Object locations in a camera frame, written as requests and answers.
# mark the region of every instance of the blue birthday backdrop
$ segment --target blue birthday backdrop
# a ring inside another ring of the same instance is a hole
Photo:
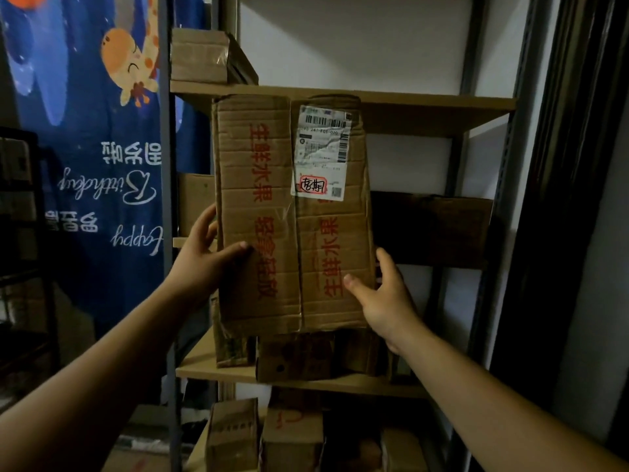
[[[203,0],[175,0],[204,26]],[[39,136],[55,280],[114,324],[163,277],[157,0],[0,0],[23,129]],[[208,120],[176,100],[177,168],[209,173]]]

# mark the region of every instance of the person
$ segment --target person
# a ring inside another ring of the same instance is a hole
[[[208,301],[241,242],[209,253],[216,207],[195,223],[164,282],[87,352],[0,416],[0,472],[99,470],[186,316]],[[369,325],[405,358],[487,472],[629,471],[423,325],[391,257],[376,291],[346,276]]]

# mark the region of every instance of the forearm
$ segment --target forearm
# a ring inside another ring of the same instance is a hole
[[[627,464],[526,401],[419,323],[400,353],[487,472],[627,471]]]
[[[84,355],[4,413],[0,471],[99,469],[191,307],[158,288]]]

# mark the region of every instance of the shipping label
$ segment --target shipping label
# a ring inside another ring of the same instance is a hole
[[[301,107],[295,139],[293,196],[343,200],[351,130],[349,112]]]

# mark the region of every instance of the cartoon giraffe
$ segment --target cartoon giraffe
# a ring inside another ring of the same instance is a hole
[[[150,102],[145,90],[157,92],[157,0],[148,0],[146,35],[142,50],[135,44],[129,32],[122,28],[107,31],[101,43],[101,57],[110,78],[122,89],[120,105],[126,106],[135,98],[139,108]]]

